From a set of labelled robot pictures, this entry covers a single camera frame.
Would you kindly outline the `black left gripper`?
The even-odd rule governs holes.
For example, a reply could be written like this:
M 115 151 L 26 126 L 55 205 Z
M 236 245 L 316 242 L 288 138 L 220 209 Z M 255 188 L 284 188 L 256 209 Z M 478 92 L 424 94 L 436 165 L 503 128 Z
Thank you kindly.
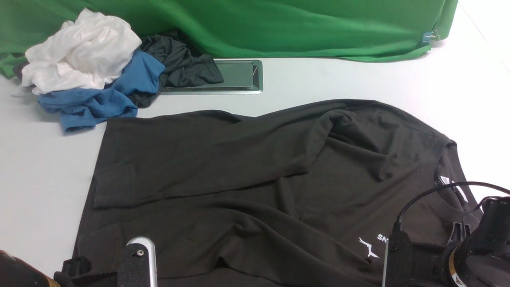
M 93 273 L 91 262 L 85 257 L 64 261 L 62 270 L 53 274 L 60 287 L 116 287 L 117 273 Z

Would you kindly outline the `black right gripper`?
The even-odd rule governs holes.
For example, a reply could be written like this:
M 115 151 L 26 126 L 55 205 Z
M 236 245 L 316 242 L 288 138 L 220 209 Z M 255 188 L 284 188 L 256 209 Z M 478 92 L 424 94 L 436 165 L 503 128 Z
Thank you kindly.
M 449 271 L 449 258 L 454 249 L 471 234 L 468 224 L 454 223 L 445 246 L 412 243 L 410 287 L 464 287 L 454 282 Z

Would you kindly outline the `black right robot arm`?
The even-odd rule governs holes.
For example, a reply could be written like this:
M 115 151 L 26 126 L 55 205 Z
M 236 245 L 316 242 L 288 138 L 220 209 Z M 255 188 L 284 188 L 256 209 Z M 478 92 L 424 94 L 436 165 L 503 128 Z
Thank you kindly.
M 408 287 L 508 287 L 510 285 L 509 197 L 487 199 L 474 231 L 451 248 L 432 279 L 410 279 Z

